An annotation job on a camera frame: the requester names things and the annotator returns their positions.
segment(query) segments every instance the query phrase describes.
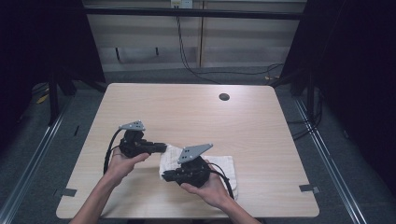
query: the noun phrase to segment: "black horizontal bar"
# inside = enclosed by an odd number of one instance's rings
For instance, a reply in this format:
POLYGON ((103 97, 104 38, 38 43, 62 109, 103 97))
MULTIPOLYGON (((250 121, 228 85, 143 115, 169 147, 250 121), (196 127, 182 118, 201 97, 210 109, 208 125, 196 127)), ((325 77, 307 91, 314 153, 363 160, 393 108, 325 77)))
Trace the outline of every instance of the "black horizontal bar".
POLYGON ((140 8, 140 7, 42 7, 50 11, 74 11, 91 15, 137 15, 137 16, 172 16, 172 17, 211 17, 211 18, 243 18, 267 20, 298 21, 304 17, 296 12, 266 11, 230 11, 213 9, 189 8, 140 8))

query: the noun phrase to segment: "forearm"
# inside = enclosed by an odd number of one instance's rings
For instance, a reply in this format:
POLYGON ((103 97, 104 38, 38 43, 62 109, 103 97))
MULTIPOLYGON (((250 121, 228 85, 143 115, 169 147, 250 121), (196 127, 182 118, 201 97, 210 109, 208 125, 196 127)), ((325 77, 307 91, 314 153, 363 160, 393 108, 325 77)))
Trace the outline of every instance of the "forearm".
POLYGON ((70 223, 97 223, 116 184, 104 175, 70 223))
POLYGON ((236 201, 232 198, 225 201, 219 206, 219 209, 223 211, 231 219, 233 224, 253 224, 260 223, 256 218, 252 217, 245 209, 243 209, 236 201))

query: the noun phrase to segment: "gray plastic bracket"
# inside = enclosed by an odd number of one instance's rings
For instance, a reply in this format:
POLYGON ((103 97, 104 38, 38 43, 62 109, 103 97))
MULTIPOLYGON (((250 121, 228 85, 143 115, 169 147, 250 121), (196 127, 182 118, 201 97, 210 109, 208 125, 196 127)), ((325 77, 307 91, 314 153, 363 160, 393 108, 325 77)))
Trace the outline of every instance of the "gray plastic bracket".
POLYGON ((204 144, 194 147, 184 147, 183 151, 178 158, 177 163, 181 164, 187 161, 192 161, 195 158, 199 157, 205 151, 208 151, 210 148, 213 147, 213 144, 204 144))
POLYGON ((121 130, 130 130, 130 131, 145 131, 146 128, 143 125, 141 120, 134 121, 132 123, 127 123, 120 125, 121 130))

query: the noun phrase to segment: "person's right hand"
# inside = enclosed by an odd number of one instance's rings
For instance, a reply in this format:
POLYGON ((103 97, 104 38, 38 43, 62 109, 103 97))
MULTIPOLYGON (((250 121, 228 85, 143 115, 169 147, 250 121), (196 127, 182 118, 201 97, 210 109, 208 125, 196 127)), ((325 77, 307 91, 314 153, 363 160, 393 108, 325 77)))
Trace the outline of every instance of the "person's right hand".
POLYGON ((223 204, 227 203, 230 199, 232 200, 224 188, 220 177, 213 173, 210 174, 209 179, 200 188, 196 188, 188 183, 183 183, 180 186, 188 193, 200 196, 206 203, 217 208, 221 208, 223 204))

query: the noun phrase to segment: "dark gray carpet floor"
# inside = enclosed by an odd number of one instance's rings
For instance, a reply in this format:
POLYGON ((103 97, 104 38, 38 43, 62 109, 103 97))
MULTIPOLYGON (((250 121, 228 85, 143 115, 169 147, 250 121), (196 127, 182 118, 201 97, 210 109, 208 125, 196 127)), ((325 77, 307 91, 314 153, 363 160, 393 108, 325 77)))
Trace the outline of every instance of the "dark gray carpet floor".
MULTIPOLYGON (((279 74, 280 67, 270 73, 279 74)), ((256 73, 265 68, 212 68, 205 71, 233 71, 256 73)), ((264 75, 241 74, 201 74, 201 77, 216 80, 221 84, 265 85, 269 80, 264 75)), ((144 72, 106 74, 107 83, 200 83, 214 84, 198 78, 185 69, 152 70, 144 72)), ((35 174, 13 223, 67 223, 56 217, 55 211, 60 198, 54 195, 56 189, 64 189, 77 161, 78 154, 91 128, 92 121, 103 94, 91 90, 84 84, 76 83, 77 94, 72 97, 60 96, 61 105, 71 100, 64 120, 56 133, 49 151, 35 174)), ((301 116, 290 95, 289 86, 276 88, 286 120, 301 120, 301 116)), ((41 137, 47 130, 50 118, 49 102, 29 106, 18 125, 14 138, 6 146, 0 158, 0 206, 15 187, 24 168, 33 156, 41 137)), ((322 121, 318 129, 327 144, 332 158, 359 203, 368 223, 396 223, 396 200, 391 196, 381 179, 365 162, 353 141, 345 138, 342 124, 332 111, 323 105, 322 121)), ((304 130, 303 124, 290 124, 290 132, 304 130)), ((353 223, 341 200, 315 144, 307 135, 295 141, 310 183, 320 188, 316 194, 320 214, 314 218, 267 218, 266 223, 353 223)), ((105 219, 101 223, 126 223, 126 220, 105 219)))

